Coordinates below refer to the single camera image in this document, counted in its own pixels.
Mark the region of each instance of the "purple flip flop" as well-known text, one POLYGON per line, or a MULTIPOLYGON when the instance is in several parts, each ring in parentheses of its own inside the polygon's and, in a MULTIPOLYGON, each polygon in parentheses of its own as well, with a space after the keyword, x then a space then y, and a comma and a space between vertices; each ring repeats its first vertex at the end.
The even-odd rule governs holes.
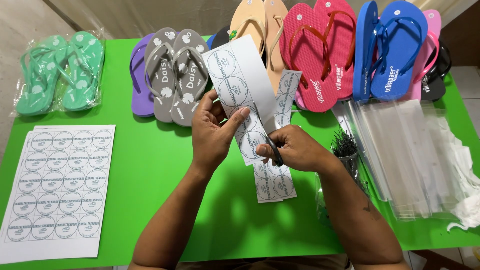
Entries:
POLYGON ((154 34, 142 38, 135 45, 130 57, 130 76, 133 81, 132 111, 139 117, 150 117, 154 115, 154 95, 144 83, 145 70, 145 48, 154 34))

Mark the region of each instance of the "black scissors handle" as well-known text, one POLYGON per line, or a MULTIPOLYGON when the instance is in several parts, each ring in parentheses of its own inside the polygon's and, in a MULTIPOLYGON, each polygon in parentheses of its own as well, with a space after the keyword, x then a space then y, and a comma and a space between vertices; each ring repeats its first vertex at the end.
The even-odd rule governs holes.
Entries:
POLYGON ((282 167, 283 166, 283 159, 282 159, 282 156, 280 156, 280 151, 278 151, 278 148, 276 147, 276 144, 272 141, 272 139, 269 136, 267 136, 266 139, 267 139, 268 144, 272 148, 273 153, 275 154, 275 157, 276 157, 275 164, 278 167, 282 167))

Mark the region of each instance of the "black flip flop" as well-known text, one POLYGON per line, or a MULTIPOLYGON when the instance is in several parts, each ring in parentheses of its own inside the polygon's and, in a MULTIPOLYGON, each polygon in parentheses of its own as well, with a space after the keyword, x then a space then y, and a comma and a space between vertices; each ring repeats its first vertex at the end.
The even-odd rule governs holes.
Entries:
POLYGON ((218 48, 224 44, 227 44, 230 42, 230 26, 227 25, 220 30, 215 38, 212 41, 212 47, 210 49, 215 49, 218 48))
MULTIPOLYGON (((441 99, 446 93, 446 87, 443 82, 443 78, 450 71, 450 68, 452 67, 452 61, 450 59, 450 51, 448 50, 446 45, 442 41, 439 42, 440 53, 438 55, 437 61, 428 71, 428 73, 422 78, 421 100, 437 101, 441 99)), ((429 60, 427 61, 427 65, 432 62, 435 54, 436 49, 433 51, 429 60)))

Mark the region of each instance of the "mint green flip flop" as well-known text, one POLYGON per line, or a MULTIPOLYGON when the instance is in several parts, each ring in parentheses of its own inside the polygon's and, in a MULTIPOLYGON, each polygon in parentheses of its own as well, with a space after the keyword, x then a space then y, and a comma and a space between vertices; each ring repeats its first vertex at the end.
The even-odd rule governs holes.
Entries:
POLYGON ((26 86, 15 107, 19 114, 37 115, 50 108, 60 75, 58 66, 65 66, 67 61, 66 51, 61 50, 66 45, 61 36, 51 36, 21 56, 26 86), (28 67, 26 55, 30 58, 28 67))
POLYGON ((71 76, 60 69, 69 84, 63 96, 63 106, 67 110, 88 109, 96 98, 99 70, 105 55, 103 46, 94 35, 77 32, 66 50, 71 76))

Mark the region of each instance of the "scissors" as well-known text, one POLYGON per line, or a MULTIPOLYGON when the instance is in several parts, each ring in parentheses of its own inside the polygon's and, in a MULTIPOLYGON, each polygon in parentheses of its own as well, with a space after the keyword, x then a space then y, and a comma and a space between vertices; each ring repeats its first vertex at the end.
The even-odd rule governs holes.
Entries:
POLYGON ((257 108, 257 105, 255 104, 255 101, 253 102, 253 106, 255 108, 255 112, 257 113, 258 115, 258 119, 260 120, 260 124, 262 125, 262 129, 264 131, 264 134, 265 134, 265 138, 267 140, 267 143, 270 145, 270 147, 272 148, 273 150, 273 153, 275 154, 275 157, 276 157, 276 160, 275 161, 275 164, 278 166, 278 167, 282 167, 283 166, 283 159, 282 159, 282 156, 280 155, 280 152, 278 151, 278 148, 276 147, 276 144, 273 142, 272 138, 270 138, 267 134, 267 132, 265 132, 265 128, 264 128, 264 123, 262 122, 262 118, 260 117, 260 114, 258 113, 258 108, 257 108))

